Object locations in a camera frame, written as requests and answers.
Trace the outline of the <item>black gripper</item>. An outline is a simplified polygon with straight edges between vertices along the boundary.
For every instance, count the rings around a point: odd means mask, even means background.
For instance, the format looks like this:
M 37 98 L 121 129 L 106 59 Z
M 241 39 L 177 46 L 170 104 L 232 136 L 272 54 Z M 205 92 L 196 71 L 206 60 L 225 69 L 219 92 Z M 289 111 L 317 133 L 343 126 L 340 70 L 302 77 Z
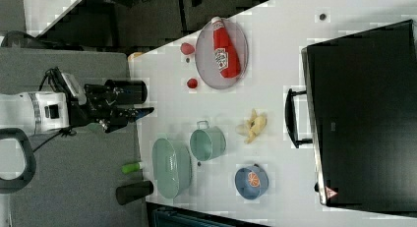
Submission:
M 81 105 L 72 100 L 69 106 L 69 124 L 72 128 L 99 124 L 105 133 L 122 129 L 154 111 L 153 107 L 130 108 L 127 118 L 124 109 L 116 106 L 117 93 L 109 85 L 85 85 L 87 102 Z

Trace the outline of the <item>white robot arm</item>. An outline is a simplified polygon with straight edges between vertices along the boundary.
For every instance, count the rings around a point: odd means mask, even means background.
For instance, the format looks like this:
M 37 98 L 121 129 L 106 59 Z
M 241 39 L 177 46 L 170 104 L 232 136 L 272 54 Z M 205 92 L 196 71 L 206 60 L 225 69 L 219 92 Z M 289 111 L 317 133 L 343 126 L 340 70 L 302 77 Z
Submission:
M 68 132 L 92 123 L 111 133 L 154 109 L 141 107 L 148 90 L 143 82 L 85 85 L 85 102 L 67 91 L 36 91 L 1 96 L 1 127 L 20 129 L 27 136 Z

